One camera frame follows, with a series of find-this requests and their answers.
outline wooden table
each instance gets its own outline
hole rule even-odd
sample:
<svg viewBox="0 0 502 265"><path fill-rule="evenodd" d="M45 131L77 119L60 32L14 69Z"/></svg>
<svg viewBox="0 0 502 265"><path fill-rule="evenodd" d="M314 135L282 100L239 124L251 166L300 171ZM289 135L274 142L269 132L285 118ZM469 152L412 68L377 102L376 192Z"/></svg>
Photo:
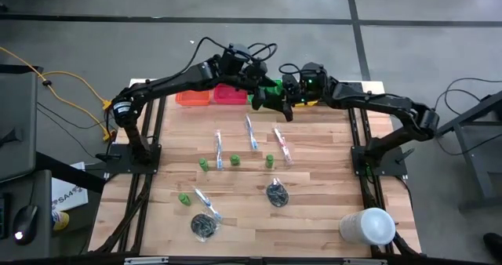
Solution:
<svg viewBox="0 0 502 265"><path fill-rule="evenodd" d="M384 91L381 82L363 82L363 89ZM251 151L244 126L246 113L260 151ZM368 115L373 136L392 132L388 115L371 111ZM288 143L292 167L284 166L272 132L276 125ZM221 129L224 171L215 168L216 129ZM117 141L127 142L123 131ZM254 111L249 105L181 107L169 96L160 142L162 159L151 189L142 255L370 256L369 246L349 244L338 231L344 215L363 209L359 182L352 172L349 150L353 143L346 111L298 107L293 122L288 123L282 114L268 109ZM230 166L231 154L241 157L239 167ZM267 154L275 157L272 170L265 168ZM208 159L208 172L198 166L199 158ZM274 177L289 192L289 204L282 208L272 206L265 195ZM119 175L105 186L89 250L102 245L123 217L130 181L131 175ZM399 233L420 251L406 189L393 177L381 181L387 210L398 223ZM208 195L224 217L221 228L205 243L190 229L192 217L205 209L195 197L194 187ZM180 192L188 193L191 207L178 201ZM129 246L135 225L134 220Z"/></svg>

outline concrete floor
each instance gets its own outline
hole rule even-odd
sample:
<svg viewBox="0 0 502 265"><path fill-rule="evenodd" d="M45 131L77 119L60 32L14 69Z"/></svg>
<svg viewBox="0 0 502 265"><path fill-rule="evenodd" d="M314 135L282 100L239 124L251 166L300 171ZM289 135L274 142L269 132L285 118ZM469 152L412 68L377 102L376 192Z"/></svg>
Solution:
<svg viewBox="0 0 502 265"><path fill-rule="evenodd" d="M248 17L350 19L347 0L4 0L14 11L38 14ZM502 0L356 0L359 18L367 20L494 20L502 21ZM85 77L110 99L131 78L159 78L184 64L203 36L222 43L276 42L277 54L268 62L279 78L279 64L316 61L342 80L361 80L355 36L350 25L306 24L174 24L89 23L0 20L0 45L46 71L71 71ZM434 105L437 96L454 79L478 77L501 80L502 27L362 27L372 80L383 81L390 93ZM204 45L198 60L215 53ZM0 64L18 64L2 54ZM52 77L61 96L100 115L100 102L81 82ZM500 91L502 84L463 82L479 97ZM39 87L39 101L81 125L92 125L82 113L54 100ZM458 111L475 100L451 93ZM445 123L455 115L444 104L438 107ZM105 145L98 128L78 130L66 124L91 154ZM38 116L38 149L68 163L95 162L45 116ZM450 135L442 139L458 151ZM409 143L415 153L406 159L413 194L415 219L422 249L429 256L493 262L482 244L487 231L502 234L500 208L460 213L457 205L476 198L475 184L464 159L442 153L435 141ZM84 212L94 213L96 203ZM78 215L82 225L92 215ZM55 254L77 252L87 236L85 229L56 240Z"/></svg>

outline green component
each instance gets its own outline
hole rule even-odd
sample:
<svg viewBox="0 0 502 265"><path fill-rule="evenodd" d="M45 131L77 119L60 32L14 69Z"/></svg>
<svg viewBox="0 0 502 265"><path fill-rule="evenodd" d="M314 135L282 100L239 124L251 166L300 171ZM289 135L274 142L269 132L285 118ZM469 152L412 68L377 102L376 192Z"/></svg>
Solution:
<svg viewBox="0 0 502 265"><path fill-rule="evenodd" d="M274 93L274 94L281 94L281 91L282 91L282 81L281 80L274 80L275 83L277 84L275 87L273 88L270 88L270 87L266 87L264 88L265 90L267 90L267 92L269 93ZM253 101L253 95L250 94L248 95L248 102L251 103Z"/></svg>
<svg viewBox="0 0 502 265"><path fill-rule="evenodd" d="M265 159L265 165L267 166L267 168L272 168L272 166L274 165L274 155L267 155L267 158Z"/></svg>
<svg viewBox="0 0 502 265"><path fill-rule="evenodd" d="M181 203L183 203L186 206L190 206L191 205L190 198L185 193L178 194L178 199L181 201Z"/></svg>
<svg viewBox="0 0 502 265"><path fill-rule="evenodd" d="M205 158L200 158L198 164L201 166L202 170L209 171L209 166L207 165L207 160Z"/></svg>
<svg viewBox="0 0 502 265"><path fill-rule="evenodd" d="M232 166L239 166L241 165L241 158L238 155L233 154L232 156L230 156L230 163L232 164Z"/></svg>

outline computer mouse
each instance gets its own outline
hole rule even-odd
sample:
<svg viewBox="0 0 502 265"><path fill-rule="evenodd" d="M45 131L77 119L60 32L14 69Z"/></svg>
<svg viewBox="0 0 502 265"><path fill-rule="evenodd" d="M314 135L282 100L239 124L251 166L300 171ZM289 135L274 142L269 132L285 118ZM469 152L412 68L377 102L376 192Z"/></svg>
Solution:
<svg viewBox="0 0 502 265"><path fill-rule="evenodd" d="M37 234L37 205L26 205L16 213L13 223L14 241L18 245L27 245Z"/></svg>

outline pink container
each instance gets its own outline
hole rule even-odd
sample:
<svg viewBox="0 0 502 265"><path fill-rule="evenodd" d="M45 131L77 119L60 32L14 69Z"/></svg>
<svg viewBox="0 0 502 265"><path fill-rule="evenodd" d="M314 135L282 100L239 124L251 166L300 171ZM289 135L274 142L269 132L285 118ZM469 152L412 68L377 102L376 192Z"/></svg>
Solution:
<svg viewBox="0 0 502 265"><path fill-rule="evenodd" d="M236 92L235 88L229 85L217 85L213 95L218 104L246 104L248 101L248 93L245 90Z"/></svg>

